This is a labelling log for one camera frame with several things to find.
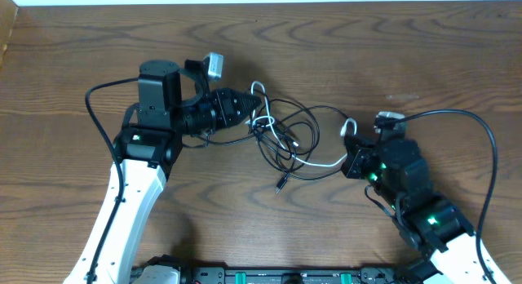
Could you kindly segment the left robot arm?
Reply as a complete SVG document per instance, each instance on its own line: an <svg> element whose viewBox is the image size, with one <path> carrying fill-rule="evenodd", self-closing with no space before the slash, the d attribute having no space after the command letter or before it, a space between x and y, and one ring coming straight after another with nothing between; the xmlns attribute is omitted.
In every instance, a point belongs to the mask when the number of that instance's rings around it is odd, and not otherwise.
<svg viewBox="0 0 522 284"><path fill-rule="evenodd" d="M230 88L210 89L223 74L222 55L178 65L149 60L139 67L139 100L125 112L111 140L93 122L113 164L107 193L86 246L67 283L128 283L150 212L166 187L183 137L206 144L217 131L241 124L260 105L258 96Z"/></svg>

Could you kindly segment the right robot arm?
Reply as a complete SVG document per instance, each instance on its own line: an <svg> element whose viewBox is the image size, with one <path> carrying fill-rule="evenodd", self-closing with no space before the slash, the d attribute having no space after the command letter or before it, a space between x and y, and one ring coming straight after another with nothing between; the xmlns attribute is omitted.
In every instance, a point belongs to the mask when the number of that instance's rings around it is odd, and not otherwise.
<svg viewBox="0 0 522 284"><path fill-rule="evenodd" d="M405 243L420 260L394 272L399 283L507 283L479 233L442 193L435 191L418 143L402 134L368 140L343 138L348 179L366 180L384 202Z"/></svg>

